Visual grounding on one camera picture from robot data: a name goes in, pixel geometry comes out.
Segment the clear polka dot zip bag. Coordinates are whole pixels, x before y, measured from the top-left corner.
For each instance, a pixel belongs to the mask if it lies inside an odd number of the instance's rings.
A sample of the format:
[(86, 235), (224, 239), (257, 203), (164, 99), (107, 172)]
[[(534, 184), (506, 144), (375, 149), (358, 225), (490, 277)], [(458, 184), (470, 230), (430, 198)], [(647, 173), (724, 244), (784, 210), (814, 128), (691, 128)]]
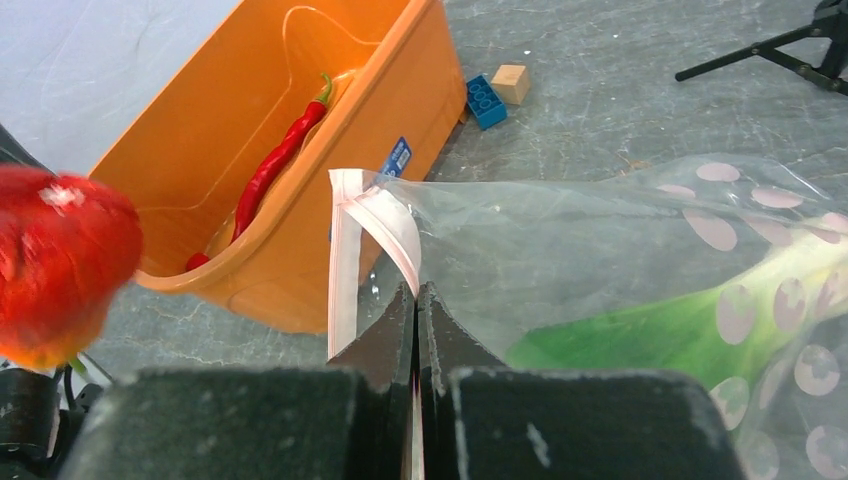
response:
[[(847, 236), (845, 193), (743, 155), (588, 182), (424, 182), (395, 167), (329, 177), (330, 355), (375, 321), (398, 283), (416, 296), (433, 283), (509, 365), (508, 348), (533, 329), (717, 286), (798, 229)], [(804, 327), (755, 381), (704, 387), (749, 478), (846, 477), (847, 308)]]

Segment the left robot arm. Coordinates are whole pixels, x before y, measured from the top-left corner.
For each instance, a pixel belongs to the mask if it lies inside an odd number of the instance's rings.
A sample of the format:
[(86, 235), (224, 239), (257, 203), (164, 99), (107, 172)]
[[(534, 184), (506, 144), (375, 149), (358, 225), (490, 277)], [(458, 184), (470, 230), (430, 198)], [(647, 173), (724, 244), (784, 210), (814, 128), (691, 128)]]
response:
[(93, 404), (104, 391), (88, 383), (76, 390), (78, 373), (60, 367), (36, 373), (1, 363), (1, 477), (57, 479)]

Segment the green toy bok choy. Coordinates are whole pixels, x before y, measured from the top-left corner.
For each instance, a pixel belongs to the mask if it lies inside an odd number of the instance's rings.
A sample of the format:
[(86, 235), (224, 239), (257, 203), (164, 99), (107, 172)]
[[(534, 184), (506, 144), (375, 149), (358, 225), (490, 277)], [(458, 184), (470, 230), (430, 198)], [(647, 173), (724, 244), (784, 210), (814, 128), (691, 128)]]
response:
[(793, 231), (757, 264), (717, 286), (533, 329), (505, 355), (515, 368), (683, 371), (712, 388), (755, 381), (804, 327), (847, 308), (847, 236)]

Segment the red toy chili pepper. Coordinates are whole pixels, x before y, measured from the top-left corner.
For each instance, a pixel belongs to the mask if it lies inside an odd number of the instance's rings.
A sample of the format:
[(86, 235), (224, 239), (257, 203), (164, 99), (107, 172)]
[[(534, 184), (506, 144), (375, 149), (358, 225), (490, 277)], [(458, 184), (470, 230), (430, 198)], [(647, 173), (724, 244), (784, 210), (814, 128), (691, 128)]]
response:
[(321, 73), (321, 77), (325, 82), (321, 93), (310, 101), (303, 113), (291, 123), (282, 141), (266, 155), (242, 190), (234, 211), (230, 243), (235, 242), (252, 224), (261, 202), (277, 177), (294, 161), (308, 134), (327, 115), (334, 82), (326, 73)]

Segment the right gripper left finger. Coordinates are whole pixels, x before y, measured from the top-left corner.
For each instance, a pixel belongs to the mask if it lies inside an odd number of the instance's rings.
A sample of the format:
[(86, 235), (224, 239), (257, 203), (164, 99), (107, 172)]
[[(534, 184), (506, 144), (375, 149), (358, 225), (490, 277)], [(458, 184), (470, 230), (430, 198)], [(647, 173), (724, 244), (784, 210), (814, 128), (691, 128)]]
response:
[(410, 479), (415, 299), (322, 367), (158, 368), (95, 403), (64, 479)]

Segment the orange plastic basket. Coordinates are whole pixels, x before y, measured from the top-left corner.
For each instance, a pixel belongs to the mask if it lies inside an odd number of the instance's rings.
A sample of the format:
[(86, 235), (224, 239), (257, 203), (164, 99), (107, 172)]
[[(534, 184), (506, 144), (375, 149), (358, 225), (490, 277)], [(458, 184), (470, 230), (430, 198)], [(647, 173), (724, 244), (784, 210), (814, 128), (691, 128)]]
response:
[[(232, 241), (248, 180), (327, 77), (336, 83), (327, 115)], [(404, 179), (424, 179), (465, 102), (440, 1), (244, 1), (91, 175), (139, 212), (141, 286), (323, 333), (329, 171), (398, 160)]]

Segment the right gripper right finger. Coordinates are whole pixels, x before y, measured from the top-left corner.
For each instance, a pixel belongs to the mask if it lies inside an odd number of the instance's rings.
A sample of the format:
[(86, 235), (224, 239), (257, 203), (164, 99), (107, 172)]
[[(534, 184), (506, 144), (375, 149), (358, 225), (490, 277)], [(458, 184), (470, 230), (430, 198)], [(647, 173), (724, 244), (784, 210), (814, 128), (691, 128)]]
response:
[(722, 419), (668, 370), (507, 367), (452, 316), (433, 283), (417, 297), (427, 479), (740, 479)]

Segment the red toy strawberry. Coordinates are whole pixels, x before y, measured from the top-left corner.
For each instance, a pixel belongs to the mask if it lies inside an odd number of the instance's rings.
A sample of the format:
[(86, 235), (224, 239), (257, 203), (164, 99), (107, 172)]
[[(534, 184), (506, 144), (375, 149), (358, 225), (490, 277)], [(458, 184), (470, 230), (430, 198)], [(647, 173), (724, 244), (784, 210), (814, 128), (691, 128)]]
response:
[(75, 361), (100, 336), (142, 251), (139, 214), (119, 191), (2, 165), (2, 357), (34, 371)]

